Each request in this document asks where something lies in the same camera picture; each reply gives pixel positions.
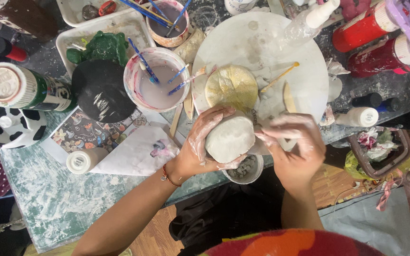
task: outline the white jar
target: white jar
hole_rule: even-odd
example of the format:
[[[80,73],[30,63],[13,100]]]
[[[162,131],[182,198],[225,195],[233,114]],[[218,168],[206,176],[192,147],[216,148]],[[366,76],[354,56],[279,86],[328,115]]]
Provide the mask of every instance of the white jar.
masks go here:
[[[225,8],[232,15],[242,14],[251,10],[257,0],[224,0]]]
[[[377,123],[379,113],[374,108],[352,108],[347,114],[334,114],[336,124],[371,127]]]
[[[86,148],[74,151],[67,157],[66,166],[74,174],[85,174],[107,155],[108,151],[105,148]]]

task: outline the spray bottle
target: spray bottle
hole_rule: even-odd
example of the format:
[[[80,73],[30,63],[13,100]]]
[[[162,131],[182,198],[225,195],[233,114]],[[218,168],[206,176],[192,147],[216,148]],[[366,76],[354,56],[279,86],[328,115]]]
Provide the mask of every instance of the spray bottle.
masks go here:
[[[322,24],[338,8],[340,0],[328,0],[323,5],[314,5],[301,12],[284,29],[281,39],[281,50],[284,57],[293,53],[309,40],[315,38],[322,30]]]

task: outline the black pants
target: black pants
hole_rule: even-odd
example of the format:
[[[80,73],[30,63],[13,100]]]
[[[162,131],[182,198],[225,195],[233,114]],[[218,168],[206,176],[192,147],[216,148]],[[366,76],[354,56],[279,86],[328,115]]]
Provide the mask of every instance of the black pants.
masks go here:
[[[168,228],[185,246],[178,255],[203,253],[222,238],[280,229],[283,194],[270,167],[251,184],[227,183],[177,203],[177,216]]]

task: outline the red beaded bracelet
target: red beaded bracelet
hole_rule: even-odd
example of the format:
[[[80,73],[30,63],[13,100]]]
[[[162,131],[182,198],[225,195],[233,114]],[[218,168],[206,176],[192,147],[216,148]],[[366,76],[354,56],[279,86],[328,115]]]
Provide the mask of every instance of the red beaded bracelet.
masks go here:
[[[162,166],[162,172],[163,172],[163,174],[164,174],[164,176],[162,176],[161,177],[161,180],[162,181],[164,181],[164,180],[168,180],[172,185],[174,185],[175,187],[177,187],[177,188],[181,188],[181,185],[175,185],[168,177],[167,177],[167,172],[165,172],[165,165],[163,165]]]

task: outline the hand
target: hand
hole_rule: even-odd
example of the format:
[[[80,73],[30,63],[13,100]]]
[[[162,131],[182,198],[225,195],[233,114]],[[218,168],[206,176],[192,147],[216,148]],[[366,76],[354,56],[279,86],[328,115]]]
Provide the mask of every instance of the hand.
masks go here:
[[[223,118],[235,114],[235,108],[229,106],[214,106],[199,115],[186,138],[185,144],[181,148],[177,157],[171,160],[171,167],[175,169],[174,176],[185,181],[195,174],[212,172],[217,170],[235,169],[247,156],[243,154],[230,163],[221,164],[214,159],[208,158],[205,151],[205,138],[208,133],[221,122]]]
[[[270,122],[270,128],[256,132],[273,156],[275,173],[283,187],[302,189],[310,186],[311,179],[325,160],[325,145],[311,115],[286,114]],[[286,152],[278,138],[296,139],[292,152]]]

